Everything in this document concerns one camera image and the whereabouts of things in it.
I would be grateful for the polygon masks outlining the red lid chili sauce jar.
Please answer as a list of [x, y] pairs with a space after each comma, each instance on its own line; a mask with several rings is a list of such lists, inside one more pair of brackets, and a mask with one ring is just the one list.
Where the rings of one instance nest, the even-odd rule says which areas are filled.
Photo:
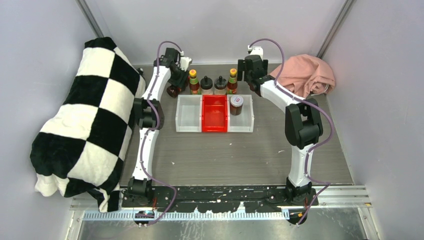
[[170, 85], [166, 89], [167, 94], [172, 98], [177, 98], [181, 91], [182, 89], [180, 87], [174, 85]]

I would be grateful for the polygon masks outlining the yellow cap sauce bottle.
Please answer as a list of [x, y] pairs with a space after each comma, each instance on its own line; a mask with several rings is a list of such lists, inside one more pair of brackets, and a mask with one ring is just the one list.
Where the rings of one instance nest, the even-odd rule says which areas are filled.
[[237, 81], [237, 69], [232, 68], [229, 71], [229, 78], [227, 81], [226, 94], [235, 95], [237, 93], [238, 81]]
[[201, 95], [201, 87], [197, 77], [197, 72], [194, 69], [189, 71], [189, 88], [192, 95]]

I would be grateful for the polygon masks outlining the white lid brown sauce jar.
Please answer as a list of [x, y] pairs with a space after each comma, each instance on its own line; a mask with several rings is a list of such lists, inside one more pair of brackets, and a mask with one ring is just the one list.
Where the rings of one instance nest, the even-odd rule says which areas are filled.
[[233, 95], [229, 100], [229, 110], [230, 114], [233, 116], [238, 116], [242, 112], [244, 104], [244, 99], [240, 95]]

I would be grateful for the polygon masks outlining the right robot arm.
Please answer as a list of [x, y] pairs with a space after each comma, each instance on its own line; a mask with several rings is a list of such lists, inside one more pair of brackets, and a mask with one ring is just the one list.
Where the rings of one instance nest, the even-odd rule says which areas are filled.
[[318, 103], [307, 100], [284, 87], [268, 74], [268, 61], [250, 54], [237, 62], [238, 81], [245, 81], [252, 92], [281, 109], [284, 133], [291, 145], [291, 167], [286, 179], [284, 197], [291, 205], [299, 205], [312, 191], [310, 177], [313, 148], [323, 134]]

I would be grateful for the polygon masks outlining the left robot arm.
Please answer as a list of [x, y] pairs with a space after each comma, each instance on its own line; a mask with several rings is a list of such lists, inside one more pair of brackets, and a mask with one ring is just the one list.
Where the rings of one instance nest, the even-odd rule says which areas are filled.
[[175, 61], [163, 57], [154, 63], [153, 74], [145, 92], [141, 98], [135, 99], [133, 104], [140, 140], [135, 168], [127, 184], [125, 198], [141, 207], [148, 207], [154, 199], [151, 165], [156, 140], [165, 121], [160, 100], [167, 83], [186, 85], [192, 59], [182, 56]]

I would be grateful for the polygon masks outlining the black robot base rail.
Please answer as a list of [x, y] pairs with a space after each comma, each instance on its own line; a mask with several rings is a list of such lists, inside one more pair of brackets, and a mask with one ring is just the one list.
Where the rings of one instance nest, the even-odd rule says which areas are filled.
[[215, 186], [177, 186], [173, 191], [166, 186], [153, 187], [150, 200], [130, 196], [123, 190], [122, 207], [155, 208], [156, 210], [177, 213], [234, 213], [244, 209], [246, 213], [276, 213], [282, 207], [305, 209], [316, 190], [290, 200], [283, 185], [215, 185]]

